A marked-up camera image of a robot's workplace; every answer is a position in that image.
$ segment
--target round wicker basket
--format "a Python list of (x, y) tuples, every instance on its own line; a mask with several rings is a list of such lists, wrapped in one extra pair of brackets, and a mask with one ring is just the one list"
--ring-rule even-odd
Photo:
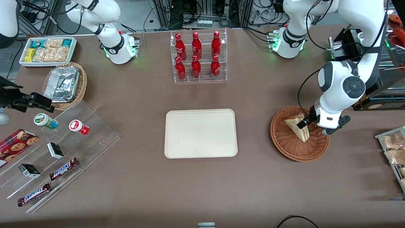
[[(75, 62), (63, 64), (63, 65), (57, 66), (56, 68), (61, 68), (61, 67), (76, 67), (77, 69), (80, 70), (79, 81), (77, 82), (75, 99), (70, 103), (52, 103), (52, 106), (54, 106), (55, 109), (64, 111), (64, 110), (68, 109), (70, 106), (74, 105), (75, 103), (80, 102), (83, 99), (84, 94), (86, 92), (87, 76), (86, 76), (86, 72), (84, 72), (83, 68)], [(49, 72), (47, 78), (45, 79), (45, 83), (42, 86), (42, 93), (44, 93), (45, 88), (47, 87), (49, 76), (50, 76), (51, 72)]]
[(286, 157), (295, 161), (314, 161), (328, 149), (329, 136), (322, 134), (322, 128), (316, 124), (308, 125), (309, 139), (302, 142), (284, 120), (302, 113), (299, 106), (281, 109), (271, 121), (270, 134), (274, 145)]

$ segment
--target brown tabletop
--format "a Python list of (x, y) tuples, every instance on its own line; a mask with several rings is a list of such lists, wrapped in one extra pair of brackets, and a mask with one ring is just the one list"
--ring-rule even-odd
[[(326, 46), (342, 28), (314, 26), (311, 34)], [(272, 228), (291, 214), (319, 227), (404, 227), (405, 202), (389, 201), (403, 195), (374, 135), (404, 125), (405, 111), (345, 111), (352, 120), (331, 136), (325, 155), (294, 162), (274, 147), (269, 124), (278, 110), (297, 105), (298, 87), (329, 60), (328, 53), (307, 42), (296, 58), (283, 59), (246, 31), (227, 31), (228, 81), (194, 85), (173, 82), (170, 32), (146, 34), (140, 57), (124, 65), (106, 58), (96, 36), (76, 37), (74, 60), (88, 77), (84, 100), (122, 138), (35, 213), (26, 214), (0, 191), (0, 227), (215, 222), (219, 228)], [(24, 92), (41, 92), (48, 72), (21, 67), (16, 83)], [(302, 91), (303, 105), (310, 107), (320, 94), (314, 77)], [(235, 157), (165, 157), (167, 112), (218, 108), (235, 112)], [(0, 126), (0, 138), (18, 128), (40, 130), (32, 122), (40, 110), (6, 112), (12, 120)], [(282, 227), (312, 226), (294, 219)]]

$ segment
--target acrylic display stand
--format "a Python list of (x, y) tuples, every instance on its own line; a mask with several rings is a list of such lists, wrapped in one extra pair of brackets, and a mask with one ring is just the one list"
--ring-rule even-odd
[[(1, 191), (8, 199), (15, 201), (15, 206), (19, 198), (25, 197), (49, 182), (51, 192), (43, 193), (22, 207), (27, 213), (35, 212), (119, 140), (119, 136), (98, 117), (95, 111), (84, 101), (69, 107), (55, 118), (59, 122), (56, 129), (42, 128), (37, 134), (39, 138), (37, 143), (0, 169)], [(68, 125), (74, 119), (89, 126), (90, 132), (84, 136), (71, 131)], [(62, 159), (51, 157), (47, 148), (49, 142), (59, 144), (64, 153)], [(49, 174), (74, 157), (79, 164), (51, 182)], [(18, 169), (23, 163), (34, 165), (41, 175), (36, 179), (25, 177)]]
[[(220, 75), (218, 79), (211, 78), (211, 63), (212, 63), (212, 55), (211, 55), (211, 42), (214, 38), (214, 31), (219, 31), (220, 33), (220, 40), (221, 40), (221, 54), (219, 56), (219, 63), (221, 64), (220, 67)], [(173, 65), (173, 76), (175, 83), (186, 83), (186, 82), (217, 82), (217, 81), (226, 81), (228, 78), (228, 69), (227, 69), (227, 39), (226, 39), (226, 29), (207, 29), (207, 30), (198, 30), (198, 36), (201, 40), (202, 45), (202, 59), (200, 59), (201, 63), (201, 76), (199, 79), (196, 79), (192, 75), (191, 63), (192, 63), (192, 56), (193, 51), (191, 48), (191, 43), (193, 42), (193, 35), (186, 33), (185, 31), (178, 31), (178, 32), (171, 32), (170, 38), (170, 48), (172, 53), (172, 65)], [(177, 56), (176, 52), (176, 39), (175, 34), (180, 33), (181, 39), (185, 44), (185, 52), (187, 54), (187, 59), (183, 61), (185, 67), (185, 80), (180, 81), (176, 74), (175, 69), (175, 58)]]
[[(387, 151), (388, 151), (388, 150), (387, 150), (387, 147), (386, 147), (386, 145), (384, 144), (384, 142), (381, 140), (381, 137), (382, 137), (382, 136), (391, 135), (391, 134), (393, 134), (393, 133), (395, 133), (395, 132), (397, 132), (397, 131), (401, 132), (402, 136), (405, 138), (405, 126), (404, 126), (404, 127), (397, 128), (397, 129), (394, 129), (394, 130), (391, 130), (391, 131), (387, 131), (387, 132), (382, 133), (382, 134), (379, 134), (379, 135), (377, 135), (377, 136), (374, 136), (374, 137), (375, 137), (376, 139), (378, 139), (378, 141), (380, 142), (380, 144), (381, 144), (381, 146), (382, 146), (382, 148), (383, 148), (383, 150), (384, 150), (384, 154), (385, 154), (385, 156), (387, 157), (388, 160), (389, 160), (389, 158), (388, 158), (388, 156), (387, 156)], [(401, 175), (401, 172), (399, 172), (399, 169), (402, 168), (402, 167), (404, 167), (404, 165), (392, 165), (392, 164), (390, 164), (390, 165), (391, 165), (391, 167), (392, 167), (392, 170), (394, 170), (394, 174), (395, 174), (395, 176), (396, 176), (396, 178), (397, 178), (398, 181), (400, 181), (401, 179), (405, 178), (405, 176), (402, 176), (402, 175)], [(400, 186), (401, 186), (401, 188), (402, 188), (402, 191), (405, 193), (405, 188), (404, 188), (402, 185), (400, 185)]]

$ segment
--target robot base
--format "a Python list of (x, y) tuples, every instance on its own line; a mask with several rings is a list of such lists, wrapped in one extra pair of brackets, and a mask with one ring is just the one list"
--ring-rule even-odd
[(285, 29), (286, 28), (280, 28), (279, 30), (274, 30), (273, 33), (267, 35), (267, 41), (272, 42), (269, 43), (269, 51), (275, 52), (283, 58), (294, 58), (304, 48), (305, 40), (302, 42), (300, 47), (290, 47), (290, 45), (285, 42), (283, 38), (283, 32)]
[(104, 49), (107, 57), (115, 64), (124, 64), (132, 58), (138, 57), (139, 39), (135, 40), (134, 37), (128, 34), (121, 34), (124, 38), (124, 45), (118, 50), (117, 54), (111, 54)]

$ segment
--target coca-cola bottle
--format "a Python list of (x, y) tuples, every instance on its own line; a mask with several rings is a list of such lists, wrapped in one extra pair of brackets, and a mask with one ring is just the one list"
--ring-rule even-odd
[(175, 60), (176, 60), (175, 68), (176, 68), (177, 77), (179, 78), (180, 81), (184, 81), (185, 80), (184, 64), (181, 62), (181, 59), (178, 56), (176, 56)]
[(201, 48), (201, 41), (198, 38), (198, 32), (193, 32), (193, 43), (191, 43), (193, 48), (193, 55), (197, 55), (198, 59), (203, 57), (203, 50)]
[(218, 79), (220, 76), (220, 63), (218, 62), (218, 55), (214, 55), (212, 58), (213, 61), (211, 63), (211, 78)]
[(191, 68), (193, 69), (193, 77), (198, 79), (201, 74), (201, 64), (198, 60), (197, 55), (193, 55), (193, 62), (191, 63)]
[(184, 42), (181, 40), (180, 33), (176, 33), (175, 37), (177, 56), (179, 56), (182, 61), (185, 61), (187, 59), (187, 54), (185, 53), (185, 45)]
[(221, 54), (221, 41), (220, 41), (220, 33), (218, 31), (214, 32), (214, 39), (211, 43), (211, 55), (214, 57), (215, 55), (220, 56)]

